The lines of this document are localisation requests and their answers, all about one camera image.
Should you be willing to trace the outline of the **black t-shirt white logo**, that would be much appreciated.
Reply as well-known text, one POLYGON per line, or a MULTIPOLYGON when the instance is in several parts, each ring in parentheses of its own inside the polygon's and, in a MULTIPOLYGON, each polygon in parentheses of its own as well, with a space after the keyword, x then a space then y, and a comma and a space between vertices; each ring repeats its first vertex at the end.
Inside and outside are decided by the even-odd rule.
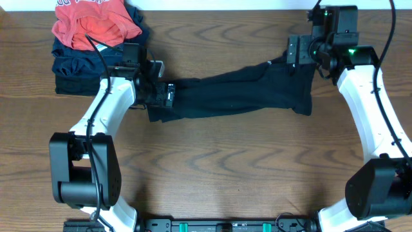
POLYGON ((312 113, 313 64, 287 64, 281 56, 203 79, 177 79, 172 108, 148 108, 151 122, 247 113, 263 108, 312 113))

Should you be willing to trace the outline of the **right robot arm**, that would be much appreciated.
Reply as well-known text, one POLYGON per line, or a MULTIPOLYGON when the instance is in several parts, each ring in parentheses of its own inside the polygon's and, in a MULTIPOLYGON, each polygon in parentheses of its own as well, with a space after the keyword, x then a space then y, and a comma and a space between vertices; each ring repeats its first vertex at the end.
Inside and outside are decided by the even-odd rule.
POLYGON ((384 56, 359 44, 355 5, 317 3, 307 15, 308 35, 288 39, 287 64, 315 66, 344 97, 362 144, 364 164, 345 196, 319 210, 308 231, 384 231, 384 221, 411 214, 411 141, 384 87, 384 56))

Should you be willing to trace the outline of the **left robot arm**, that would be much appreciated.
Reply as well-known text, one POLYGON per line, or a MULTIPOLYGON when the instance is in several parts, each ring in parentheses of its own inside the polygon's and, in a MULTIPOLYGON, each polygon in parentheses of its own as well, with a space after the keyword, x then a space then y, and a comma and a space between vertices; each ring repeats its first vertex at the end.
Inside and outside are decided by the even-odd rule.
POLYGON ((138 211, 120 195, 122 175, 113 140, 131 107, 173 106, 175 85, 159 82, 164 64, 148 60, 147 52, 142 45, 126 43, 122 60, 105 65, 99 91, 81 120, 50 139, 55 201, 89 215, 66 221, 64 231, 145 231, 138 211))

